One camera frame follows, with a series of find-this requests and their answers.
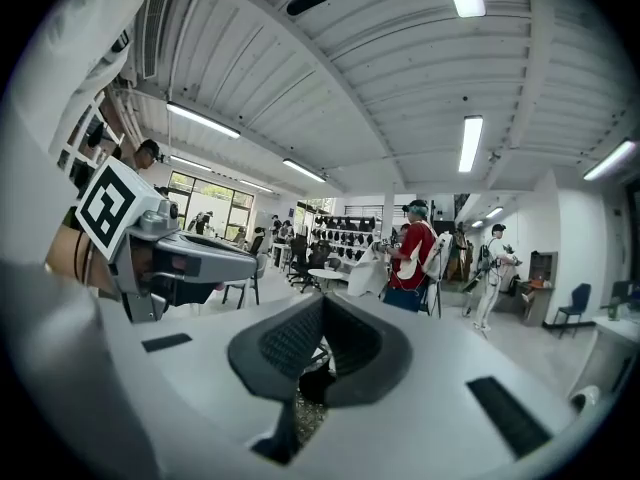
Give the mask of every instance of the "round table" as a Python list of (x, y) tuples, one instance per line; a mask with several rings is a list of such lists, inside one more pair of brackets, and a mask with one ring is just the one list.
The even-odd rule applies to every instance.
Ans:
[(325, 270), (322, 268), (309, 269), (309, 275), (312, 275), (313, 277), (318, 279), (326, 279), (327, 291), (329, 290), (329, 281), (337, 281), (338, 279), (342, 279), (344, 277), (344, 274), (341, 274), (340, 272), (335, 272), (333, 270)]

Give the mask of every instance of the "white ceiling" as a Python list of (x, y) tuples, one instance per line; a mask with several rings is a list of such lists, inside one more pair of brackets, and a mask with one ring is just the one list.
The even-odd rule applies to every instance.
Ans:
[[(640, 122), (631, 63), (586, 0), (485, 0), (468, 19), (452, 0), (328, 0), (297, 18), (286, 3), (172, 0), (158, 75), (132, 97), (143, 135), (277, 192), (483, 192), (586, 169)], [(242, 138), (169, 123), (172, 69), (172, 99)], [(460, 174), (475, 114), (480, 150)]]

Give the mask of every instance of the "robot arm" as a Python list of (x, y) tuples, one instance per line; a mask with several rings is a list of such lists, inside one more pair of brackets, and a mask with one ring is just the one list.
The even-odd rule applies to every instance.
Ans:
[(220, 283), (255, 273), (254, 257), (181, 231), (177, 205), (113, 158), (93, 177), (76, 217), (134, 320), (134, 313), (157, 320), (169, 305), (203, 303)]

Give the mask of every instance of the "gray floor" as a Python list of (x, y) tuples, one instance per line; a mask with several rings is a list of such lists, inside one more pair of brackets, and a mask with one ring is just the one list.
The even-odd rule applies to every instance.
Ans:
[[(273, 267), (267, 267), (264, 277), (259, 281), (260, 302), (267, 303), (286, 299), (299, 293), (289, 286), (284, 275)], [(235, 311), (240, 297), (240, 290), (231, 289), (227, 302), (222, 304), (222, 292), (217, 292), (203, 305), (185, 305), (170, 308), (165, 318), (181, 318)], [(249, 305), (255, 305), (253, 292)], [(422, 318), (433, 318), (420, 313)], [(455, 306), (443, 307), (443, 318), (453, 319), (469, 332), (478, 332), (473, 328), (474, 313), (471, 318), (462, 317), (462, 309)], [(578, 330), (572, 338), (573, 330), (567, 331), (562, 340), (557, 338), (557, 331), (550, 334), (543, 328), (525, 327), (517, 316), (506, 313), (492, 313), (489, 317), (491, 331), (486, 338), (498, 350), (502, 351), (516, 364), (528, 370), (549, 388), (561, 396), (565, 396), (581, 360), (586, 353), (593, 329), (590, 327)]]

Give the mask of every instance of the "white table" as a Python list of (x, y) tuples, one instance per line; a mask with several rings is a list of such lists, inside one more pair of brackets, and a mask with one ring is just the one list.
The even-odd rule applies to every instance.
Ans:
[(309, 275), (316, 277), (318, 279), (325, 279), (326, 289), (329, 290), (329, 281), (337, 281), (338, 279), (342, 279), (344, 275), (340, 272), (335, 272), (333, 270), (325, 270), (322, 268), (312, 268), (309, 269)]
[[(273, 248), (274, 249), (280, 249), (280, 272), (284, 272), (284, 266), (286, 263), (286, 260), (289, 257), (288, 252), (291, 251), (291, 247), (287, 244), (273, 244)], [(271, 253), (271, 266), (274, 267), (276, 263), (276, 253), (275, 251), (272, 251)]]
[(603, 393), (610, 392), (636, 360), (640, 325), (631, 320), (609, 320), (606, 316), (594, 317), (593, 322), (596, 328), (591, 343), (567, 396), (592, 384)]

